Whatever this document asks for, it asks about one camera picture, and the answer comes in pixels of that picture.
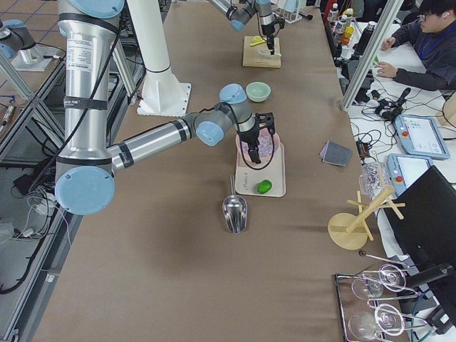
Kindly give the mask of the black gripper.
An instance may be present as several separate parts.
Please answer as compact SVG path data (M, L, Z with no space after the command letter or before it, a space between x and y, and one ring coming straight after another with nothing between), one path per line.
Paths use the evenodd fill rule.
M273 56L275 53L274 34L275 34L275 16L273 14L263 15L259 14L259 23L261 31L266 36L266 45L270 54Z
M260 164L259 156L259 123L256 120L238 124L239 139L248 145L248 154L251 162Z

